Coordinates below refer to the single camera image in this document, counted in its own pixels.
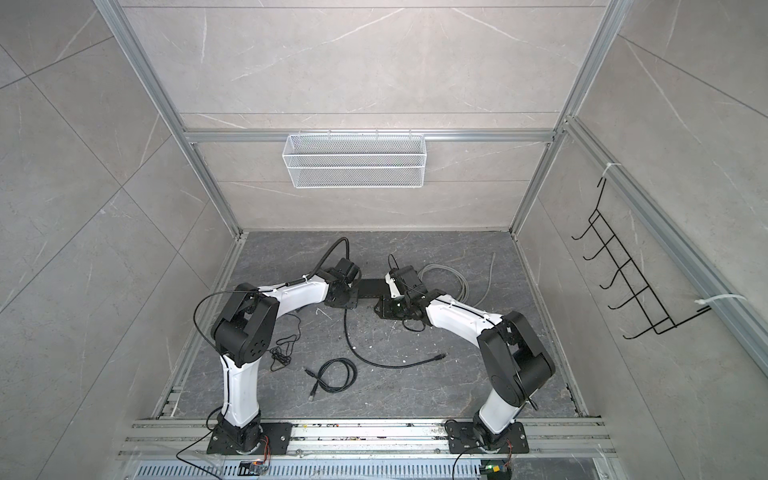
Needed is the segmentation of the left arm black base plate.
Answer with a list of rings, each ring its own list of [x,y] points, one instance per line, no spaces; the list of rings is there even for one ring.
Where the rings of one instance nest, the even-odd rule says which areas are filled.
[[[225,427],[216,426],[206,448],[207,454],[216,455],[264,455],[266,448],[271,455],[285,455],[291,438],[293,424],[288,422],[261,423],[252,429],[242,442],[236,441]]]

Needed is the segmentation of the ribbed black network switch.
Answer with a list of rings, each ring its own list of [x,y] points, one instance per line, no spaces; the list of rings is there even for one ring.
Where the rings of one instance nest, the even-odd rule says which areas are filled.
[[[390,298],[391,291],[385,279],[360,279],[357,283],[359,299]]]

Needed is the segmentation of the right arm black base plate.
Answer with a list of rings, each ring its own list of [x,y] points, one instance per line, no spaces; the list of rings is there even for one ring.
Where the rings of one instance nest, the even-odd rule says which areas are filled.
[[[480,421],[446,420],[443,424],[452,454],[527,454],[530,447],[520,422],[509,424],[501,433],[488,430]]]

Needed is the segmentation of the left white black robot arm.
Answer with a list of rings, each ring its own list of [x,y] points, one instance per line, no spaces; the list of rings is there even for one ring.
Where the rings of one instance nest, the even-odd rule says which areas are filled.
[[[349,239],[341,237],[299,279],[262,287],[242,283],[225,292],[229,298],[211,327],[210,345],[223,370],[217,428],[236,451],[250,453],[259,447],[259,365],[271,345],[278,318],[327,300],[348,303],[358,273],[350,260]]]

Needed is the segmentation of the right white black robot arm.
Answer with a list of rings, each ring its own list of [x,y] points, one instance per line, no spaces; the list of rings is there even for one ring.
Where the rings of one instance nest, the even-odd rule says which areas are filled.
[[[372,291],[379,298],[379,317],[418,320],[479,349],[491,391],[473,417],[471,435],[481,448],[499,448],[524,406],[534,404],[532,395],[556,372],[527,318],[517,311],[505,315],[486,312],[442,290],[430,290],[411,266],[374,279]]]

